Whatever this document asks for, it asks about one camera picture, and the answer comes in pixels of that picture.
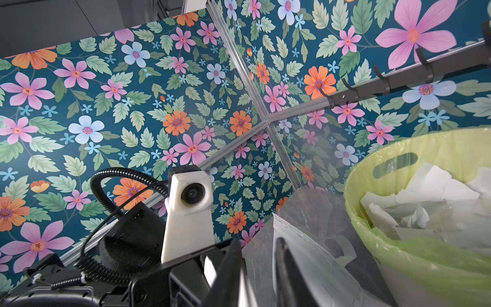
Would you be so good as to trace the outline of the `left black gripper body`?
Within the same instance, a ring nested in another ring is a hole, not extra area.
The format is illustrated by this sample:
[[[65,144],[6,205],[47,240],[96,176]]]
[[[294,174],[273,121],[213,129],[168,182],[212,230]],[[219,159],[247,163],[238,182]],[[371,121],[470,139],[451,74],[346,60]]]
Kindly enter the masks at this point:
[[[129,305],[201,306],[232,240],[136,275],[129,284]]]

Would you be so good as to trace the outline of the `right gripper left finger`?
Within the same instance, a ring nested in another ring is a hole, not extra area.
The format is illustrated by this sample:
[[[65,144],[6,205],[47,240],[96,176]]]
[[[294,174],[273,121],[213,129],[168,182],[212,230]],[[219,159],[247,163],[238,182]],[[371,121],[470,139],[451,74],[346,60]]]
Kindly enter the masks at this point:
[[[217,277],[201,306],[239,306],[241,283],[245,275],[242,248],[234,239],[219,265]]]

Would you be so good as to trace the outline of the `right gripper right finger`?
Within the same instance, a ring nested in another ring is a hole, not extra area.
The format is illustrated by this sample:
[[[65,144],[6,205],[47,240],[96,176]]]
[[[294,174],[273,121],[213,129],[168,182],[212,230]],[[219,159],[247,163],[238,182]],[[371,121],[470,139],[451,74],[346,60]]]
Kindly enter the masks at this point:
[[[275,242],[274,267],[278,306],[318,306],[282,237]]]

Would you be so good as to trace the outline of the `white paper bag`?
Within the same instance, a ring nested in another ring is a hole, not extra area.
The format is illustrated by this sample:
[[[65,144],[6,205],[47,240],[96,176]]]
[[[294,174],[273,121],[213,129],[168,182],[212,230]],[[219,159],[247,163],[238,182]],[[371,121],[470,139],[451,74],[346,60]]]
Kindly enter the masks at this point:
[[[259,306],[277,306],[275,242],[284,238],[313,306],[396,306],[342,196],[300,188],[242,250]]]

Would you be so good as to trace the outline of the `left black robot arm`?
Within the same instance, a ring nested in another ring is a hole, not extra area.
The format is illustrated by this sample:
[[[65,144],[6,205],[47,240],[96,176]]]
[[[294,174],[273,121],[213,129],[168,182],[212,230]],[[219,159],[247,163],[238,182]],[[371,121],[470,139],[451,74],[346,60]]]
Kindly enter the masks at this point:
[[[123,212],[102,181],[132,179],[167,211],[146,201]],[[165,181],[129,168],[98,171],[90,181],[110,212],[80,246],[73,266],[50,254],[23,265],[25,281],[1,295],[2,306],[237,306],[244,261],[236,239],[214,236],[214,188],[197,166],[178,166]]]

